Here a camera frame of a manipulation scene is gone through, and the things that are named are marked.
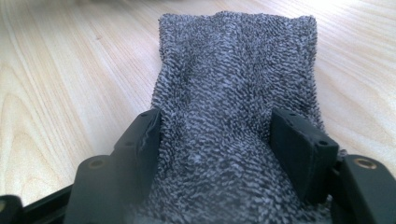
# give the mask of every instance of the black plastic part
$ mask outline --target black plastic part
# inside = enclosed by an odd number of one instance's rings
[[[294,112],[273,109],[270,146],[303,202],[324,203],[338,145]]]
[[[396,181],[382,163],[346,156],[340,178],[358,223],[396,223]]]
[[[353,211],[346,210],[335,200],[332,200],[332,224],[358,224]]]
[[[140,114],[111,156],[85,160],[79,167],[64,223],[125,223],[124,205],[142,203],[156,173],[161,111]]]
[[[72,186],[31,203],[24,208],[26,223],[62,223]]]
[[[119,224],[124,223],[123,218],[114,160],[110,156],[96,156],[82,162],[64,223]]]
[[[0,223],[14,224],[23,222],[23,207],[21,199],[15,195],[0,197]]]
[[[127,202],[142,203],[149,195],[157,171],[160,129],[161,111],[151,109],[137,116],[114,146],[111,157],[117,161],[119,186]]]

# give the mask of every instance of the screw hole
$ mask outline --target screw hole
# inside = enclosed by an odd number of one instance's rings
[[[99,159],[99,160],[91,161],[88,166],[91,169],[98,169],[98,168],[102,167],[104,164],[105,164],[105,161]]]
[[[321,145],[323,145],[323,146],[327,146],[327,145],[329,145],[327,142],[325,142],[325,141],[319,141],[319,143],[321,144]]]
[[[354,162],[356,164],[358,164],[360,167],[363,167],[365,169],[369,169],[369,170],[376,169],[375,163],[373,163],[372,161],[363,159],[363,158],[357,158],[357,159],[354,160]]]

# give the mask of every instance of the light wood surface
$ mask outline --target light wood surface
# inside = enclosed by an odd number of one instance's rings
[[[0,195],[71,184],[149,109],[163,13],[232,10],[318,21],[329,135],[396,175],[396,1],[0,0]]]

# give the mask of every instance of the knit fabric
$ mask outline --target knit fabric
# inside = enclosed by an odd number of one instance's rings
[[[301,203],[269,147],[274,107],[324,131],[312,17],[220,12],[163,15],[158,173],[137,214],[169,223],[298,223],[330,219]]]

